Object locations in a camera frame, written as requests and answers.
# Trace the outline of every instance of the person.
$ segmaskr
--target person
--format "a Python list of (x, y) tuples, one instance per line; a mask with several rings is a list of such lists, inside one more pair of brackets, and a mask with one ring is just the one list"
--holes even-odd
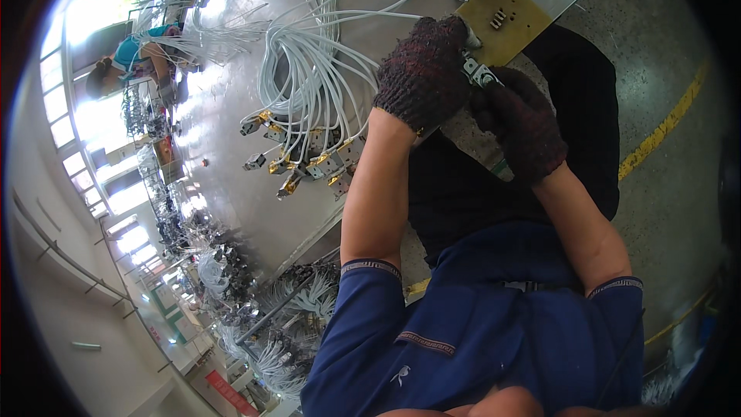
[[(308, 417), (563, 417), (640, 404), (643, 284), (610, 224), (614, 67), (551, 25), (523, 52), (554, 115), (513, 69), (493, 68), (503, 86), (474, 90), (461, 72), (467, 33), (458, 17), (421, 18), (378, 71), (342, 219), (337, 305), (301, 392)], [(466, 104), (496, 135), (510, 183), (440, 130), (412, 150)], [(407, 220), (432, 270), (409, 306)]]
[[(178, 23), (174, 23), (149, 29), (146, 33), (153, 37), (179, 36), (181, 30)], [(123, 88), (128, 80), (150, 76), (157, 81), (163, 105), (171, 107), (175, 103), (172, 84), (175, 68), (168, 55), (175, 55), (177, 51), (169, 46), (163, 49), (157, 42), (141, 44), (140, 37), (132, 34), (118, 44), (112, 55), (98, 61), (85, 81), (88, 96), (97, 100)]]

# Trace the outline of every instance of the red banner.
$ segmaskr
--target red banner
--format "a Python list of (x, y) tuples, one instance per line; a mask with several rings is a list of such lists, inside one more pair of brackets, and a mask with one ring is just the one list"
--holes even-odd
[(247, 417), (258, 417), (259, 412), (257, 412), (257, 409), (252, 407), (244, 396), (237, 393), (221, 375), (218, 375), (216, 370), (206, 375), (206, 380), (216, 388), (218, 393), (224, 396), (232, 406), (235, 406), (236, 410), (245, 414)]

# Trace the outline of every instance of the knit glove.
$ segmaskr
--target knit glove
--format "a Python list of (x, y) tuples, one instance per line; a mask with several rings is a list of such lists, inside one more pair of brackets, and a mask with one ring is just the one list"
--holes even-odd
[(551, 174), (568, 153), (548, 99), (520, 71), (490, 68), (504, 87), (489, 83), (471, 97), (479, 129), (496, 135), (515, 179), (533, 185)]
[(452, 117), (470, 97), (462, 72), (468, 29), (460, 17), (424, 17), (378, 70), (374, 107), (398, 117), (418, 135)]
[(175, 105), (175, 89), (173, 88), (173, 82), (170, 75), (164, 76), (159, 79), (159, 98), (162, 100), (162, 105), (165, 108), (170, 108)]

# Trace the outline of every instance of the black pants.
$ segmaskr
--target black pants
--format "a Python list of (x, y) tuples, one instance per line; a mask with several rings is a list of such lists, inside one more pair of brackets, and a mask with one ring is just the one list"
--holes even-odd
[[(612, 220), (619, 191), (615, 68), (591, 42), (549, 26), (524, 50), (548, 81), (569, 151), (569, 168)], [(550, 223), (532, 190), (505, 182), (462, 152), (440, 130), (409, 159), (409, 222), (435, 266), (445, 248), (506, 220)]]

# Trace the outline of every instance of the ponytail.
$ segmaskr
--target ponytail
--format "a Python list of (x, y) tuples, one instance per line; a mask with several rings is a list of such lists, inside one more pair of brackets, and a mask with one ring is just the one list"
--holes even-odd
[(103, 78), (105, 78), (112, 61), (109, 57), (103, 58), (95, 65), (95, 69), (88, 74), (85, 81), (85, 90), (88, 96), (94, 100), (103, 96)]

